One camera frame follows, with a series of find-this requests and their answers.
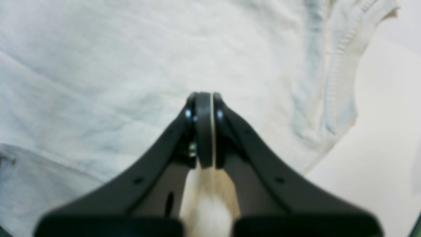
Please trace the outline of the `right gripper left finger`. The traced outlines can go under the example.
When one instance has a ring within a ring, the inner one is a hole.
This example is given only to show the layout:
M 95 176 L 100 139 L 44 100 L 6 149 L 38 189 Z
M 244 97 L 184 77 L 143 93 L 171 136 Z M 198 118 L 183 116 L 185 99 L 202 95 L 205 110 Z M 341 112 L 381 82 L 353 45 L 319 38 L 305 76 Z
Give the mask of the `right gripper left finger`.
M 186 178 L 212 166 L 210 93 L 192 93 L 151 148 L 122 174 L 46 214 L 36 237 L 183 237 Z

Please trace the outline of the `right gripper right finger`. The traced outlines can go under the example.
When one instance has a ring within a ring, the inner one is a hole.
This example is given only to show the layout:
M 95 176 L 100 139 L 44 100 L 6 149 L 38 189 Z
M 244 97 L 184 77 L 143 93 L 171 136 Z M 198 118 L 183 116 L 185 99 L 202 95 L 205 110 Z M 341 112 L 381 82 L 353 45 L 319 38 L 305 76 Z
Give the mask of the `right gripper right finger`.
M 215 166 L 233 181 L 240 217 L 233 237 L 382 237 L 370 212 L 331 195 L 284 163 L 213 95 Z

